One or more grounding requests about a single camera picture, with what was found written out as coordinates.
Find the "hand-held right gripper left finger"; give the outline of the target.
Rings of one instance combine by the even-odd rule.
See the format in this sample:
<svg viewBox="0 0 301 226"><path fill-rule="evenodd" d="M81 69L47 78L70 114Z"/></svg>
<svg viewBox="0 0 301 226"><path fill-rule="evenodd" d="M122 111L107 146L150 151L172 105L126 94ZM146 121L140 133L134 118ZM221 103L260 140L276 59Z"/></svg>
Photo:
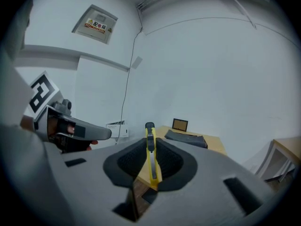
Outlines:
<svg viewBox="0 0 301 226"><path fill-rule="evenodd" d="M146 139L77 153L45 150L55 191L56 226L146 226L130 197L146 160Z"/></svg>

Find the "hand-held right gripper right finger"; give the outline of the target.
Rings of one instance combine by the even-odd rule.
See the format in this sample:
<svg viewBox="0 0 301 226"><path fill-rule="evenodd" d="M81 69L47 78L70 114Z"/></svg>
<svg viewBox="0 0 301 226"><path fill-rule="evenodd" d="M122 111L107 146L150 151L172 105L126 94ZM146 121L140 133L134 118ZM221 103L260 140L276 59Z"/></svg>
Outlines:
<svg viewBox="0 0 301 226"><path fill-rule="evenodd" d="M276 194L256 175L209 150L157 140L163 180L141 226L257 226L275 209Z"/></svg>

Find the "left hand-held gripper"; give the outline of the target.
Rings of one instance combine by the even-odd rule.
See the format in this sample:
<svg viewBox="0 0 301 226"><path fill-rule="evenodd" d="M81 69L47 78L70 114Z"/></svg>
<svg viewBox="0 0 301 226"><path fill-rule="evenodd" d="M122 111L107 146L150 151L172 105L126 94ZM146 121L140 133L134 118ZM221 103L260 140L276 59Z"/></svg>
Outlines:
<svg viewBox="0 0 301 226"><path fill-rule="evenodd" d="M48 120L58 119L57 134L82 141L107 140L111 138L111 130L94 124L72 118L70 100L65 99L60 89L43 72L31 84L33 97L27 110L29 115L23 115L23 128L36 133L42 141L48 139Z"/></svg>

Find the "person's left hand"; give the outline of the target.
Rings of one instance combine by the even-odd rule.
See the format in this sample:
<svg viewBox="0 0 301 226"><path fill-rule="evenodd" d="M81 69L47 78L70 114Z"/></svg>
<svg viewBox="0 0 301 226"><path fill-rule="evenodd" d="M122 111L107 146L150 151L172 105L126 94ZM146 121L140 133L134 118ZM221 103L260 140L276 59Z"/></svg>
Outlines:
<svg viewBox="0 0 301 226"><path fill-rule="evenodd" d="M73 153L80 151L92 150L90 145L97 145L98 141L82 141L58 135L58 132L73 135L75 124L69 123L66 120L59 120L55 117L50 117L48 120L48 139L55 144L62 153Z"/></svg>

